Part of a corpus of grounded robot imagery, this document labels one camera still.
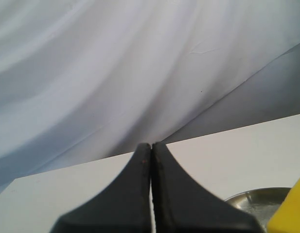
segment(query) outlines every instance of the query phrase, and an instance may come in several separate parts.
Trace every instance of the draped cloth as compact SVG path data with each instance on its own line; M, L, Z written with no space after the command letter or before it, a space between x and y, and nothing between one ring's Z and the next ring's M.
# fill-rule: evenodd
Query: draped cloth
M160 141L300 43L300 0L0 0L0 185Z

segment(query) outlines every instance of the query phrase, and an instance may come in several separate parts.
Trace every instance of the white table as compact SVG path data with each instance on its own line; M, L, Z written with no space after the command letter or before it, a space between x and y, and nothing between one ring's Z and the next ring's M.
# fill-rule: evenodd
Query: white table
M168 145L183 168L225 199L292 186L300 177L300 115ZM0 233L46 233L103 190L132 153L14 180L0 195Z

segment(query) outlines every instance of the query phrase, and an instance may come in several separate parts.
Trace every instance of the silver bowl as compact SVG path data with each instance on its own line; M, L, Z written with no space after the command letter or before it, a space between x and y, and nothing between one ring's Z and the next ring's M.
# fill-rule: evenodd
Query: silver bowl
M254 215L263 230L285 200L290 188L261 188L237 194L226 200L237 209Z

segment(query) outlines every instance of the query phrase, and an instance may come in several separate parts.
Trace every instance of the yellow sponge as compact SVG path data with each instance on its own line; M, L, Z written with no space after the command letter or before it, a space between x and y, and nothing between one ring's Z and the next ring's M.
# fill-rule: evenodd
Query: yellow sponge
M300 179L267 225L268 233L300 233Z

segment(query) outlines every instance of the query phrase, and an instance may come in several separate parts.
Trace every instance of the rubber gripper pad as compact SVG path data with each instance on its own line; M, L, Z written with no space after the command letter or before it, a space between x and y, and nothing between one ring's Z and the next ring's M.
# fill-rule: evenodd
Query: rubber gripper pad
M253 216L194 181L163 143L152 146L151 179L157 233L262 233Z
M150 233L150 155L150 145L139 144L118 177L96 197L60 217L51 232Z

